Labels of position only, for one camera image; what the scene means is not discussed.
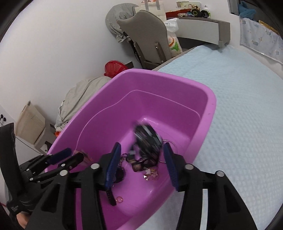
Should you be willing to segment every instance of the power cord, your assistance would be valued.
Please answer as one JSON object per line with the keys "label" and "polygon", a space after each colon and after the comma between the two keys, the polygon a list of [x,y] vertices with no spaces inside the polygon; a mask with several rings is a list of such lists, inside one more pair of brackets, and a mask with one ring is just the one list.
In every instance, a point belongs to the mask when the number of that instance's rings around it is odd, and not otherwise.
{"label": "power cord", "polygon": [[28,146],[26,143],[24,143],[22,140],[20,140],[17,136],[16,136],[16,138],[17,138],[20,142],[22,142],[25,146],[29,147],[31,150],[37,152],[39,155],[42,155],[42,153],[40,153],[40,152],[36,151],[35,149],[33,149],[32,147]]}

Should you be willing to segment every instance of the black wheel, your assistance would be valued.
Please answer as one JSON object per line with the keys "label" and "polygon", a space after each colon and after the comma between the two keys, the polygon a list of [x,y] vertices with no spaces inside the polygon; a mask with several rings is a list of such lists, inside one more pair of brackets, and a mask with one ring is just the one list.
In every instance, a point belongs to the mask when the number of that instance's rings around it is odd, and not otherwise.
{"label": "black wheel", "polygon": [[203,17],[203,18],[208,18],[209,17],[209,13],[206,10],[202,10],[200,12],[200,14],[201,14],[201,17]]}
{"label": "black wheel", "polygon": [[200,17],[200,11],[197,9],[192,9],[191,13],[195,17]]}

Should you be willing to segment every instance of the red plastic basket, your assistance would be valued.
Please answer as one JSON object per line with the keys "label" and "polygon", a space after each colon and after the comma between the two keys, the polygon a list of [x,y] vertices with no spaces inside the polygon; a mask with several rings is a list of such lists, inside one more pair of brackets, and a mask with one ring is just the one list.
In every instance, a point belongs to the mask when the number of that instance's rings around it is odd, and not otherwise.
{"label": "red plastic basket", "polygon": [[109,61],[105,65],[105,74],[104,76],[108,77],[115,77],[118,73],[123,72],[124,70],[128,69],[123,63],[119,61]]}

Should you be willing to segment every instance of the bed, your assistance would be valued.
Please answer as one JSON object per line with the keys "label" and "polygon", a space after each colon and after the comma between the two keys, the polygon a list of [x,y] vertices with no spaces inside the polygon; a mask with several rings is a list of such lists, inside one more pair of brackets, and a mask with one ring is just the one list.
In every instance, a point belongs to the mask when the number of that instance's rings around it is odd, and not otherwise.
{"label": "bed", "polygon": [[[258,230],[282,229],[272,224],[267,228],[271,222],[282,221],[282,79],[230,45],[221,49],[212,44],[198,46],[155,70],[196,80],[213,90],[215,115],[194,165],[202,171],[227,174]],[[206,191],[203,199],[201,229],[206,229]],[[183,194],[174,192],[138,230],[175,229],[182,201]]]}

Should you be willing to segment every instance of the yellow object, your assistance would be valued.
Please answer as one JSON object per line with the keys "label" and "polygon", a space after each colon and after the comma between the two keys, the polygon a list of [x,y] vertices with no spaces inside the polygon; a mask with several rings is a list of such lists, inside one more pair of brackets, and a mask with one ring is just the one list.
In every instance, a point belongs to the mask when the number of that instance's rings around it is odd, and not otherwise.
{"label": "yellow object", "polygon": [[279,32],[276,29],[274,29],[273,27],[271,27],[270,25],[266,24],[265,22],[263,22],[261,20],[259,20],[258,22],[259,22],[259,24],[264,25],[266,28],[272,30],[274,33],[279,35]]}

